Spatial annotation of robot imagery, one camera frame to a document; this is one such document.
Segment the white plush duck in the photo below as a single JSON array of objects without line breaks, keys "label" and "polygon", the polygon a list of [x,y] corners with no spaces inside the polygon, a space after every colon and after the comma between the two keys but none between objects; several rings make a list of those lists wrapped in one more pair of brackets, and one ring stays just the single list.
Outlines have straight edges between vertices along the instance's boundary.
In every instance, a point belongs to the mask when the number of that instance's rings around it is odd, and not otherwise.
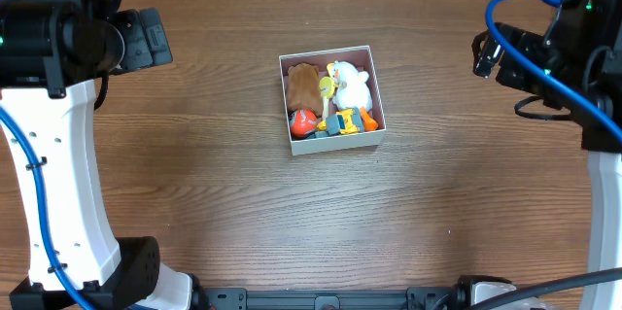
[{"label": "white plush duck", "polygon": [[332,103],[339,111],[355,109],[360,111],[365,131],[375,131],[379,124],[370,112],[373,107],[372,96],[367,81],[369,74],[359,71],[347,61],[334,61],[327,65],[328,75],[335,83],[335,94]]}]

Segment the yellow toy truck grey cannon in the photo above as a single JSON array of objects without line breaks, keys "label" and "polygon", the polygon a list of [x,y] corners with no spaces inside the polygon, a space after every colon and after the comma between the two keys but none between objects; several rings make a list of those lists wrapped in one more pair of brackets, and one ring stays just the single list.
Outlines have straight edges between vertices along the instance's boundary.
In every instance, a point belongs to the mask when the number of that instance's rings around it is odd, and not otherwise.
[{"label": "yellow toy truck grey cannon", "polygon": [[357,133],[364,133],[363,118],[359,110],[349,108],[345,111],[338,111],[321,121],[316,130],[307,136],[307,139]]}]

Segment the yellow rattle drum toy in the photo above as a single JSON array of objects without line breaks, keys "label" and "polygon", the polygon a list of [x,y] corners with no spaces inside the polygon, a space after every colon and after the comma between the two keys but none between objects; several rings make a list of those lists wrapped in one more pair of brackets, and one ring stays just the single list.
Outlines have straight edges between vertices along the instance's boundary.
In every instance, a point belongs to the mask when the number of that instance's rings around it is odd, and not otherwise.
[{"label": "yellow rattle drum toy", "polygon": [[322,112],[324,121],[329,116],[329,102],[336,92],[338,81],[335,77],[325,76],[320,79],[319,87],[324,107]]}]

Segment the brown furry plush toy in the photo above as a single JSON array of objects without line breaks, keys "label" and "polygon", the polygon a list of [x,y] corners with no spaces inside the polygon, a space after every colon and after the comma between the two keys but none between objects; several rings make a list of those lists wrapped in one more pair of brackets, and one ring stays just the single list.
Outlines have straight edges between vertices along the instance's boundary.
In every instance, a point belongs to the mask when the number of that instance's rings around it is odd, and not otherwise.
[{"label": "brown furry plush toy", "polygon": [[302,62],[288,69],[286,103],[289,113],[308,110],[316,117],[322,115],[324,103],[320,79],[320,68],[317,65]]}]

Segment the red ball toy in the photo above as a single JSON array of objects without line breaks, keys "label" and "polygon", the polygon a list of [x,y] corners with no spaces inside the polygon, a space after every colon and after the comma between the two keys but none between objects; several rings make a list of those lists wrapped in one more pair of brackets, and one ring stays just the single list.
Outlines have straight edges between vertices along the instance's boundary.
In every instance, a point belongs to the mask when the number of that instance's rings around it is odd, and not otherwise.
[{"label": "red ball toy", "polygon": [[307,109],[296,110],[289,118],[290,132],[296,139],[304,139],[315,132],[318,123],[316,115]]}]

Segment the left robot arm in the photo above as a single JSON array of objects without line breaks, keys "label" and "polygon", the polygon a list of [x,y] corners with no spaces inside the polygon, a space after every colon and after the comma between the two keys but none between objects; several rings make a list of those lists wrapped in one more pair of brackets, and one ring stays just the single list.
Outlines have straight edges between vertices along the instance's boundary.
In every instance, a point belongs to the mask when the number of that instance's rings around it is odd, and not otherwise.
[{"label": "left robot arm", "polygon": [[15,309],[196,309],[199,281],[166,266],[152,236],[107,218],[93,116],[111,77],[168,64],[154,8],[121,0],[1,0],[1,127],[29,234]]}]

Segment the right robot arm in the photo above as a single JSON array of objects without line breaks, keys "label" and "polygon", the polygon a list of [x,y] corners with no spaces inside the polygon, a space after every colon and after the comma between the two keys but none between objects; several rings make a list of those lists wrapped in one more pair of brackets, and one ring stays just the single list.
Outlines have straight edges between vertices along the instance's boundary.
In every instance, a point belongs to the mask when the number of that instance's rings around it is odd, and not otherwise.
[{"label": "right robot arm", "polygon": [[591,229],[585,274],[518,288],[463,276],[452,309],[546,309],[543,296],[582,289],[582,309],[621,306],[621,0],[540,0],[555,10],[542,35],[494,19],[472,42],[473,72],[528,93],[516,115],[571,121],[582,129],[591,180]]}]

